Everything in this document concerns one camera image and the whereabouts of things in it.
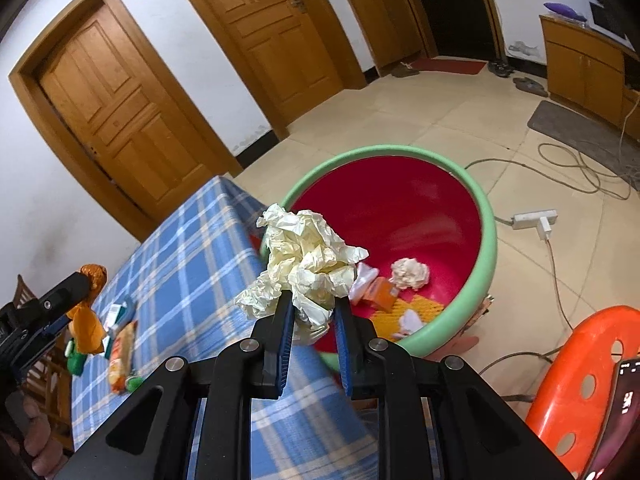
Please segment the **person's left hand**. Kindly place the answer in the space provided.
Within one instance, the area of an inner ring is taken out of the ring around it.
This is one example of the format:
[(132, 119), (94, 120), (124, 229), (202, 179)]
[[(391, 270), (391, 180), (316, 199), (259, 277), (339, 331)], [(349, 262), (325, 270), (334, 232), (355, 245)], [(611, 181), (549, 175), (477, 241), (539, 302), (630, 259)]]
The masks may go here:
[(45, 479), (53, 479), (67, 462), (63, 447), (51, 434), (48, 418), (40, 412), (37, 403), (22, 394), (23, 412), (29, 419), (24, 437), (25, 451), (32, 456), (32, 470)]

